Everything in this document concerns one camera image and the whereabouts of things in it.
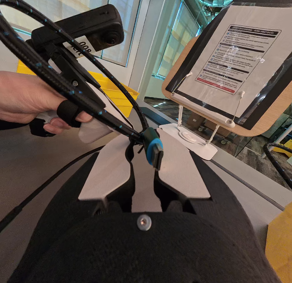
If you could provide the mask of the large cardboard box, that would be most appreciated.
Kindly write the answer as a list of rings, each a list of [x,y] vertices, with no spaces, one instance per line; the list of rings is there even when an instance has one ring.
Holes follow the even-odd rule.
[[[192,112],[187,120],[187,124],[194,129],[199,129],[201,125],[204,125],[208,129],[215,130],[217,124],[208,119],[206,121],[205,120],[206,119],[204,117]],[[231,133],[231,131],[227,130],[226,128],[219,127],[217,133],[224,137],[227,137]]]

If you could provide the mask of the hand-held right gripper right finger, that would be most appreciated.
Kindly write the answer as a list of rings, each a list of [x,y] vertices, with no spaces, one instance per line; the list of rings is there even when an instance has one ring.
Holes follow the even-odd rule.
[[[189,149],[161,128],[163,145],[160,170],[155,173],[154,191],[159,199],[210,199],[210,193]]]

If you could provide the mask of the narrow glass window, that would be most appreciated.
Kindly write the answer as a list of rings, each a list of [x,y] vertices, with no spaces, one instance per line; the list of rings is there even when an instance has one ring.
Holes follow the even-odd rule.
[[[188,42],[202,30],[186,2],[175,0],[151,76],[164,80]]]

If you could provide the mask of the printed instruction sheet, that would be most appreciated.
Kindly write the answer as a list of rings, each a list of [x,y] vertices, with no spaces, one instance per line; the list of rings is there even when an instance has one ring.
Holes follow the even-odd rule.
[[[291,53],[291,11],[230,6],[178,92],[240,117]]]

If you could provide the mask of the yellow plastic bin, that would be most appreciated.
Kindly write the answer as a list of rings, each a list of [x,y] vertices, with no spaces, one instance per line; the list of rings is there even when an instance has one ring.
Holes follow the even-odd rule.
[[[292,282],[292,203],[268,225],[265,255],[283,283]]]
[[[31,71],[21,60],[18,60],[17,73],[27,74],[27,75],[36,75]],[[100,84],[101,89],[106,93],[106,95],[114,102],[114,104],[121,110],[121,112],[129,117],[130,112],[133,108],[133,105],[129,102],[126,96],[117,88],[110,79],[103,76],[101,73],[88,71],[91,76]],[[130,87],[123,84],[125,89],[136,101],[139,93]]]

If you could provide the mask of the person's left hand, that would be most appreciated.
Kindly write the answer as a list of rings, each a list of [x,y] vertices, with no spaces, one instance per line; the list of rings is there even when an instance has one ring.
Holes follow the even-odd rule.
[[[0,72],[0,130],[23,127],[67,100],[35,75]]]

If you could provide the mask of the wooden document stand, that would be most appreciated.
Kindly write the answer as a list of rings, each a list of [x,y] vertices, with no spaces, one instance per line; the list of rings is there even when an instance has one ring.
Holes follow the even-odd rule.
[[[292,7],[291,0],[233,0],[212,20],[200,36],[192,39],[184,48],[162,84],[162,92],[179,104],[178,124],[160,125],[159,128],[178,139],[191,152],[210,160],[217,153],[211,140],[219,127],[235,135],[257,136],[266,132],[291,103],[291,53],[276,71],[268,84],[255,97],[240,117],[227,114],[195,98],[184,98],[178,88],[192,75],[191,69],[215,32],[230,6]],[[201,125],[194,129],[187,124],[191,113],[197,113],[217,124],[215,130]]]

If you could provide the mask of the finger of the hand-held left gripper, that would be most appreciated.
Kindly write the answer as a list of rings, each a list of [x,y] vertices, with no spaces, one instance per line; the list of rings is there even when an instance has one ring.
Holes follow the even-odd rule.
[[[92,84],[87,83],[90,88],[95,92],[95,94],[104,102],[105,110],[118,118],[120,121],[124,122],[131,128],[134,128],[131,122],[127,117],[120,111],[120,109],[114,104],[114,102],[101,90],[94,87]],[[112,128],[101,123],[97,119],[93,118],[90,122],[87,123],[87,135],[108,135],[114,132]]]

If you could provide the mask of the large glass window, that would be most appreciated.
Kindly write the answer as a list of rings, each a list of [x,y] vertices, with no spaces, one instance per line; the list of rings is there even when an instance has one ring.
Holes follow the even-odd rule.
[[[113,47],[96,52],[100,59],[124,67],[127,66],[132,46],[133,33],[136,29],[137,14],[141,0],[24,0],[29,5],[46,15],[53,22],[81,14],[106,4],[114,5],[122,19],[124,41]]]

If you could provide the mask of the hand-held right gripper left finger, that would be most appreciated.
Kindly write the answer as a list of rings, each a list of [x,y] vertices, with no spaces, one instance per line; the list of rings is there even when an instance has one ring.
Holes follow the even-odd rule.
[[[78,200],[105,201],[115,190],[122,190],[126,183],[135,183],[133,166],[126,157],[129,146],[129,138],[119,135],[100,150]]]

